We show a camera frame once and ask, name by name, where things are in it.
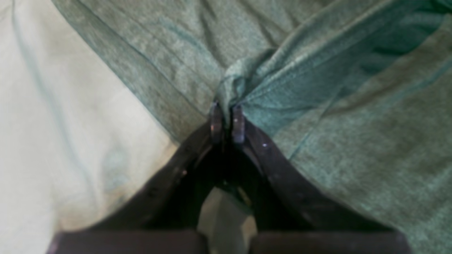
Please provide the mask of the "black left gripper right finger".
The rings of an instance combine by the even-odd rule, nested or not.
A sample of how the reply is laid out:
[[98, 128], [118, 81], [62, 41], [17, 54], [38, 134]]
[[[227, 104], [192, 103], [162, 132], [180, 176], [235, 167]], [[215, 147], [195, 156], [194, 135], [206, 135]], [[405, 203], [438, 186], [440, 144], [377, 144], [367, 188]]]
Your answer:
[[289, 216], [302, 228], [324, 231], [391, 231], [334, 201], [308, 181], [285, 158], [273, 140], [245, 117], [240, 106], [231, 110], [231, 138], [249, 149], [258, 172]]

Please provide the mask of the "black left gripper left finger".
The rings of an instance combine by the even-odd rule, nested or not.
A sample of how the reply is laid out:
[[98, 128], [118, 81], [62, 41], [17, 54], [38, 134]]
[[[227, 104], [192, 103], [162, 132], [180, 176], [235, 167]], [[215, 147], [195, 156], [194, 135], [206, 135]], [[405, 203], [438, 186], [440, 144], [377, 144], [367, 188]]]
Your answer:
[[221, 171], [209, 164], [222, 156], [224, 115], [217, 102], [208, 120], [179, 146], [171, 159], [116, 212], [92, 231], [195, 228], [202, 203]]

